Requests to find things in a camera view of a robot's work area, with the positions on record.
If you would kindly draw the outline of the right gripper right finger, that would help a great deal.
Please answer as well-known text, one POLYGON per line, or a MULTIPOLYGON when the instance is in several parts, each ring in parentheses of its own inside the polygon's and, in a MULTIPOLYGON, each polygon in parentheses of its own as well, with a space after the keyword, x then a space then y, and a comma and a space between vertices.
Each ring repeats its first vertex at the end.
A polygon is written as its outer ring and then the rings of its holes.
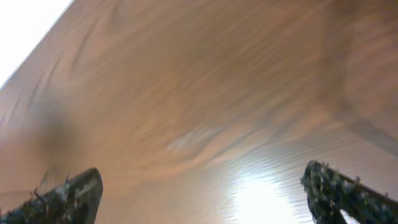
POLYGON ((311 160, 300 179, 314 223, 346 223, 342 211, 360 224, 397 224, 397 201, 311 160))

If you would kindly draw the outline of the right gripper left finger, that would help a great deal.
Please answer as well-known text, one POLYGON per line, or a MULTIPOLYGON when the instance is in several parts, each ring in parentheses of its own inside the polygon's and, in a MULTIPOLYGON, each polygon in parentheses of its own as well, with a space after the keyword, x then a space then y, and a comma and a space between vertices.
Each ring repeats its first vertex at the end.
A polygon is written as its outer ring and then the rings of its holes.
POLYGON ((45 173, 34 190, 1 194, 1 224, 94 224, 103 194, 97 168, 59 181, 45 173))

